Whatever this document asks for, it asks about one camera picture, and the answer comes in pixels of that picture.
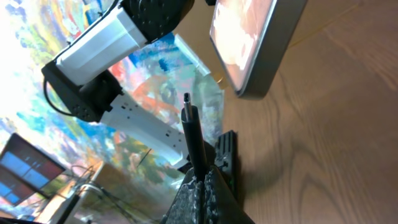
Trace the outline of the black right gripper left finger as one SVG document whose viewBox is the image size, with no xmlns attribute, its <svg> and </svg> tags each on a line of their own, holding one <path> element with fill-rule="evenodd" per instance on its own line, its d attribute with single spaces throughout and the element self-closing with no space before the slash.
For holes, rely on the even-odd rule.
<svg viewBox="0 0 398 224">
<path fill-rule="evenodd" d="M 188 170 L 167 213 L 160 224 L 203 223 L 204 183 L 193 168 Z"/>
</svg>

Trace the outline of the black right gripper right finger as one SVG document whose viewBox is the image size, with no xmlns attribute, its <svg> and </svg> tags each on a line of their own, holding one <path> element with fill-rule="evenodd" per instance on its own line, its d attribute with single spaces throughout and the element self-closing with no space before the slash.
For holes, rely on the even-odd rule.
<svg viewBox="0 0 398 224">
<path fill-rule="evenodd" d="M 204 223 L 254 224 L 243 211 L 215 166 L 205 176 Z"/>
</svg>

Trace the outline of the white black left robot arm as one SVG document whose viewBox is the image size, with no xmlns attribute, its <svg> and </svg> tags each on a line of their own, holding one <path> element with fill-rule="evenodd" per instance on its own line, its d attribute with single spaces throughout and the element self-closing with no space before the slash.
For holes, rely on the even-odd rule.
<svg viewBox="0 0 398 224">
<path fill-rule="evenodd" d="M 67 116 L 128 134 L 172 167 L 191 162 L 186 135 L 128 92 L 116 65 L 171 33 L 191 10 L 189 0 L 113 1 L 107 10 L 41 69 Z"/>
</svg>

